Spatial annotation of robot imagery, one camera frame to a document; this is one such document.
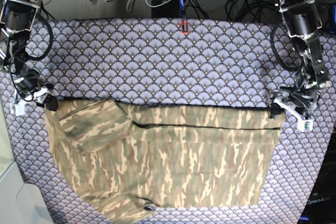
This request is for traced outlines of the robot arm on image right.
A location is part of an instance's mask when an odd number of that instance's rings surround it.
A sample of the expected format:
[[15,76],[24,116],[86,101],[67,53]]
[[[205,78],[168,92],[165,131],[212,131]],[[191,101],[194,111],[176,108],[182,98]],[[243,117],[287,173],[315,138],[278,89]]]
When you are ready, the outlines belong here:
[[318,90],[330,86],[329,71],[323,61],[323,49],[318,30],[322,28],[315,0],[275,0],[281,20],[291,39],[294,52],[300,57],[299,66],[283,68],[296,72],[296,85],[282,87],[288,93],[287,100],[295,105],[290,109],[301,121],[308,121],[318,107]]

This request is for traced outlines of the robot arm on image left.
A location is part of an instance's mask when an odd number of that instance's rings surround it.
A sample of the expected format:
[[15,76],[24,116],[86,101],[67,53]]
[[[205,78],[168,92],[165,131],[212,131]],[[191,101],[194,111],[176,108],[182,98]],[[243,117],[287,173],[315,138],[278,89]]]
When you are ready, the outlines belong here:
[[[42,3],[43,0],[3,0],[1,8],[1,72],[9,74],[14,86],[11,113],[16,116],[25,114],[25,106],[29,102],[49,111],[58,109],[53,84],[41,84],[39,72],[26,65],[28,61],[45,59],[52,49],[53,31],[40,14]],[[32,57],[27,53],[26,46],[36,20],[46,26],[49,44],[41,56]]]

